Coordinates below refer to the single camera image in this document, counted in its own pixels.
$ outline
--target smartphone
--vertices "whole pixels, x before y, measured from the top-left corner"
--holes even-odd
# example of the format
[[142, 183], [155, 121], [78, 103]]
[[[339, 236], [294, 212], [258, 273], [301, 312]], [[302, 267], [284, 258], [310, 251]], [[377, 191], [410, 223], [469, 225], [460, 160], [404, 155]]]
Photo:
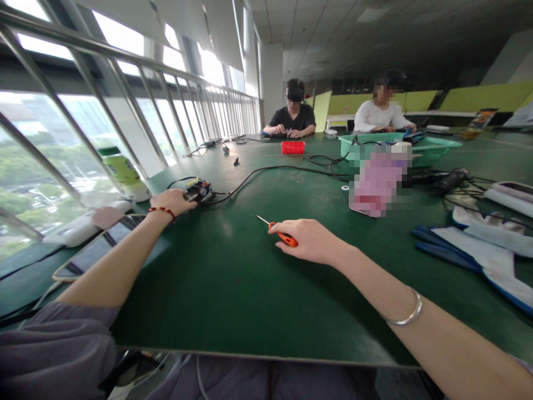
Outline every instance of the smartphone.
[[518, 182], [497, 182], [492, 185], [499, 192], [533, 203], [533, 187]]
[[74, 257], [56, 270], [52, 279], [60, 282], [74, 282], [109, 253], [113, 247], [124, 240], [137, 225], [143, 222], [145, 217], [145, 215], [138, 214], [124, 216], [110, 229], [96, 236]]

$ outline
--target woman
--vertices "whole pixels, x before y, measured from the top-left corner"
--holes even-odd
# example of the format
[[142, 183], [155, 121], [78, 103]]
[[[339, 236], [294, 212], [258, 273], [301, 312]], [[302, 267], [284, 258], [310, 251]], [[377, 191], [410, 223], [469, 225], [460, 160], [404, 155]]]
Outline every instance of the woman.
[[287, 82], [285, 99], [287, 106], [274, 113], [270, 123], [263, 128], [266, 133], [286, 133], [290, 138], [302, 138], [315, 133], [316, 123], [313, 109], [302, 104], [305, 86], [299, 79]]
[[413, 128], [416, 132], [416, 125], [401, 114], [401, 106], [390, 104], [392, 96], [403, 91], [404, 81], [405, 74], [397, 69], [391, 69], [378, 78], [374, 85], [374, 98], [361, 104], [355, 114], [354, 131], [394, 132], [396, 129]]
[[[153, 207], [167, 207], [178, 216], [196, 206], [187, 203], [183, 193], [167, 190], [150, 202]], [[109, 327], [157, 238], [172, 220], [166, 211], [150, 212], [134, 231], [53, 303], [43, 307], [23, 329], [0, 334], [2, 398], [104, 398], [98, 385], [112, 370], [116, 358]], [[527, 365], [521, 365], [427, 298], [419, 297], [415, 290], [319, 222], [284, 221], [269, 231], [276, 232], [298, 241], [297, 247], [278, 242], [277, 247], [284, 253], [329, 265], [342, 273], [449, 398], [531, 398], [533, 370]], [[352, 369], [350, 374], [341, 366], [317, 363], [208, 356], [190, 359], [188, 356], [172, 368], [148, 399], [375, 398], [375, 388], [365, 387], [368, 374], [361, 368]]]

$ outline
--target hand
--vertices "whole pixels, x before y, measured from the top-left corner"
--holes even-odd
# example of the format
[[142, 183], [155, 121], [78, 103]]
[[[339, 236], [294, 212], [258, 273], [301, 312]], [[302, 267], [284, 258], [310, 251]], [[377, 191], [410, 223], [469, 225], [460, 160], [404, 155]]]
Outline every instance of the hand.
[[277, 133], [286, 133], [285, 125], [280, 124], [274, 127]]
[[333, 235], [314, 219], [297, 219], [277, 223], [268, 233], [286, 233], [298, 241], [296, 247], [278, 242], [284, 253], [320, 264], [335, 266], [339, 259], [355, 248]]
[[[187, 202], [183, 198], [183, 194], [186, 191], [181, 189], [167, 189], [163, 193], [156, 194], [150, 199], [150, 204], [152, 207], [167, 207], [174, 213], [174, 216], [183, 214], [185, 211], [189, 211], [198, 205], [197, 202]], [[167, 214], [172, 220], [172, 216], [169, 213], [160, 213]]]
[[372, 129], [372, 132], [377, 131], [386, 131], [386, 132], [394, 132], [396, 129], [393, 126], [386, 126], [386, 127], [375, 127]]
[[413, 133], [416, 132], [416, 124], [407, 124], [404, 126], [405, 129], [413, 128]]
[[289, 134], [287, 135], [288, 137], [290, 138], [302, 138], [304, 137], [304, 133], [302, 131], [297, 131], [296, 129], [293, 129], [292, 131], [289, 132]]

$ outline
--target plastic bottle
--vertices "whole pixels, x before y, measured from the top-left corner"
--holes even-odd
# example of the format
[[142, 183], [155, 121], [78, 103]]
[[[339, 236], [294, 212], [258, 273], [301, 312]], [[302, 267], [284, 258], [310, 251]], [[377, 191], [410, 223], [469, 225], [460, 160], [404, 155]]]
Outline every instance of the plastic bottle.
[[133, 201], [143, 202], [152, 197], [130, 160], [121, 154], [118, 147], [104, 147], [98, 149], [98, 153], [111, 175], [120, 183], [126, 195], [132, 196]]

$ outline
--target wrist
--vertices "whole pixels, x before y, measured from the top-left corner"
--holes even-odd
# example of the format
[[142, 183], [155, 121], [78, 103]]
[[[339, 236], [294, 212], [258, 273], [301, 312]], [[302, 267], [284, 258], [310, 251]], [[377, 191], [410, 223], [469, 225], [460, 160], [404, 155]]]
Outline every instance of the wrist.
[[150, 221], [156, 224], [161, 224], [164, 226], [172, 222], [172, 219], [173, 218], [172, 218], [172, 215], [170, 215], [170, 213], [166, 211], [161, 211], [161, 210], [151, 211], [146, 215], [146, 218], [145, 218], [146, 221]]

